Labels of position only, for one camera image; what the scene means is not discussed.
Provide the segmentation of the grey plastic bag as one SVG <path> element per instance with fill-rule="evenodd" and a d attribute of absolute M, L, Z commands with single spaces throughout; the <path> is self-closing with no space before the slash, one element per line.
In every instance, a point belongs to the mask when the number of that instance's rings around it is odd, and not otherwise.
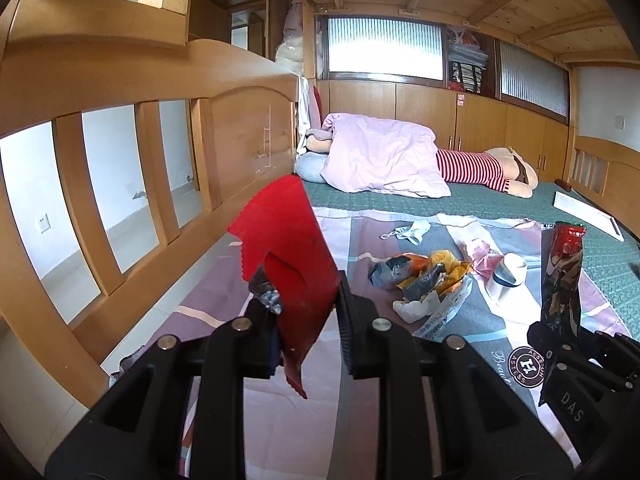
<path fill-rule="evenodd" d="M 369 273 L 369 281 L 375 287 L 392 290 L 412 276 L 411 259 L 408 256 L 399 255 L 375 263 Z"/>

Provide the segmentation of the white paper cup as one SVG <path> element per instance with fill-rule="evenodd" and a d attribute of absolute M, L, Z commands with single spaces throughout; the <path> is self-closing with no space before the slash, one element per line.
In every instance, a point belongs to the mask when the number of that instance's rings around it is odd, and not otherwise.
<path fill-rule="evenodd" d="M 495 266 L 486 283 L 488 296 L 498 302 L 512 289 L 524 284 L 528 271 L 526 260 L 520 255 L 508 252 Z"/>

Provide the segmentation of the dark red snack packet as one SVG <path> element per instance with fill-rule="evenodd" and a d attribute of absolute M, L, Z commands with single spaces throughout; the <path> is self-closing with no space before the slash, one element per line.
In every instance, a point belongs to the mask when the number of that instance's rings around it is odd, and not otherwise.
<path fill-rule="evenodd" d="M 541 322 L 560 336 L 577 340 L 582 318 L 579 299 L 582 239 L 587 229 L 559 221 L 550 232 L 551 244 L 542 262 Z"/>

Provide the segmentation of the yellow chip bag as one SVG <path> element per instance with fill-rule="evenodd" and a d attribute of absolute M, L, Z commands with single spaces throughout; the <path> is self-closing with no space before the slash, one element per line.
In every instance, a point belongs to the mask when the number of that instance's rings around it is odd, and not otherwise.
<path fill-rule="evenodd" d="M 450 250 L 435 250 L 429 256 L 421 256 L 413 252 L 405 252 L 409 262 L 409 275 L 396 287 L 402 291 L 405 300 L 421 300 L 431 292 L 442 296 L 472 270 L 469 261 L 459 260 Z"/>

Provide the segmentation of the pink plastic bag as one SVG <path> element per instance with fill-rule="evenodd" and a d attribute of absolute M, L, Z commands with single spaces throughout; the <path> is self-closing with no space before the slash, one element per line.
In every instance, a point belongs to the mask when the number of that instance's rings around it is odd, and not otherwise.
<path fill-rule="evenodd" d="M 498 264 L 503 260 L 503 254 L 480 238 L 464 240 L 459 247 L 465 260 L 471 263 L 473 271 L 484 280 L 492 277 Z"/>

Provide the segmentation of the red wrapper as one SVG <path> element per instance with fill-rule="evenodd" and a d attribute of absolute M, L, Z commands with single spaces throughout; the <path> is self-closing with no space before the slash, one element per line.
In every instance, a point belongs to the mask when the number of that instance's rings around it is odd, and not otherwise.
<path fill-rule="evenodd" d="M 302 180 L 289 174 L 268 184 L 233 220 L 229 233 L 242 242 L 243 280 L 262 270 L 279 293 L 286 381 L 306 398 L 302 365 L 334 307 L 340 277 Z"/>

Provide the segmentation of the clear cartoon plastic bag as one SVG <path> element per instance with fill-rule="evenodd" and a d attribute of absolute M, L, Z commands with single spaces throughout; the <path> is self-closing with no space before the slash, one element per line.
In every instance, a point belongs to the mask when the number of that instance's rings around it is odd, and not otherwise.
<path fill-rule="evenodd" d="M 454 319 L 462 304 L 468 299 L 473 288 L 473 279 L 467 275 L 459 282 L 459 287 L 450 292 L 438 309 L 412 333 L 413 337 L 436 340 L 445 326 Z"/>

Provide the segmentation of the white tissue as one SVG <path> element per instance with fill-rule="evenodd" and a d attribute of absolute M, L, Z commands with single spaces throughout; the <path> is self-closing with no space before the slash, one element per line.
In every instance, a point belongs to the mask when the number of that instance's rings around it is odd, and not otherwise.
<path fill-rule="evenodd" d="M 440 308 L 440 300 L 436 290 L 418 300 L 396 300 L 393 302 L 394 312 L 407 324 L 413 324 L 434 314 Z"/>

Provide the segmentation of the green bed mat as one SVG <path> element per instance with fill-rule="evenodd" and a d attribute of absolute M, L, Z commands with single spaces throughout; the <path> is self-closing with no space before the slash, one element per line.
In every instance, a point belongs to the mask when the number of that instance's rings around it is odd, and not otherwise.
<path fill-rule="evenodd" d="M 412 198 L 375 192 L 344 193 L 327 184 L 304 184 L 312 206 L 363 211 L 380 210 L 427 217 L 457 214 L 481 219 L 527 218 L 540 223 L 574 223 L 574 217 L 553 207 L 560 188 L 543 183 L 528 200 L 501 194 L 480 185 L 453 184 L 444 198 Z M 631 332 L 639 337 L 639 241 L 623 232 L 620 242 L 594 226 L 584 238 L 582 268 L 594 281 Z"/>

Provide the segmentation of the striped plush doll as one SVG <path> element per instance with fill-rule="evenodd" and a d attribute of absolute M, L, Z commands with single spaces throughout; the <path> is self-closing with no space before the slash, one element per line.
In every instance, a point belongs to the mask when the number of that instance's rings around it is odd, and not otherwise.
<path fill-rule="evenodd" d="M 334 170 L 324 180 L 345 193 L 372 191 L 417 198 L 448 197 L 451 183 L 484 185 L 519 198 L 532 197 L 538 186 L 535 169 L 510 148 L 480 153 L 438 150 L 431 166 L 420 170 L 403 151 L 396 165 L 378 167 L 364 160 L 360 166 Z"/>

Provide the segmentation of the pink pillow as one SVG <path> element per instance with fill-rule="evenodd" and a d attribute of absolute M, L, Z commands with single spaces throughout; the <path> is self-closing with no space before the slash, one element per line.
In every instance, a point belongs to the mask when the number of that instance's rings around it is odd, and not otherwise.
<path fill-rule="evenodd" d="M 436 136 L 414 122 L 332 113 L 322 128 L 332 144 L 321 175 L 345 193 L 364 191 L 407 197 L 451 195 L 438 168 Z"/>

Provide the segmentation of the light blue pillow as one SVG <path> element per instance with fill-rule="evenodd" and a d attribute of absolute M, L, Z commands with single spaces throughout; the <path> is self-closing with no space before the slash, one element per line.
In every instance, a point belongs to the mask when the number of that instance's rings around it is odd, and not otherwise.
<path fill-rule="evenodd" d="M 327 154 L 307 152 L 299 155 L 294 165 L 294 172 L 303 180 L 312 183 L 324 183 L 321 171 L 326 164 Z"/>

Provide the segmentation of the wooden bunk bed frame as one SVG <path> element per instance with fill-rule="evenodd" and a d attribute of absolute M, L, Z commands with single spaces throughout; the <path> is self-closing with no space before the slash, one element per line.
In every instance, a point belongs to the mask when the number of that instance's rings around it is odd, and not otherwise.
<path fill-rule="evenodd" d="M 189 0 L 196 6 L 200 0 Z M 254 0 L 207 0 L 230 10 Z M 407 0 L 310 0 L 386 15 Z M 419 0 L 422 18 L 461 23 L 494 0 Z M 482 21 L 502 38 L 600 13 L 603 0 L 512 0 Z M 209 99 L 176 79 L 186 18 L 139 0 L 20 0 L 1 73 L 1 311 L 78 402 L 106 387 L 103 362 L 201 255 L 168 255 L 193 234 L 169 199 L 207 162 L 215 235 L 239 197 L 288 169 L 290 98 L 250 78 Z"/>

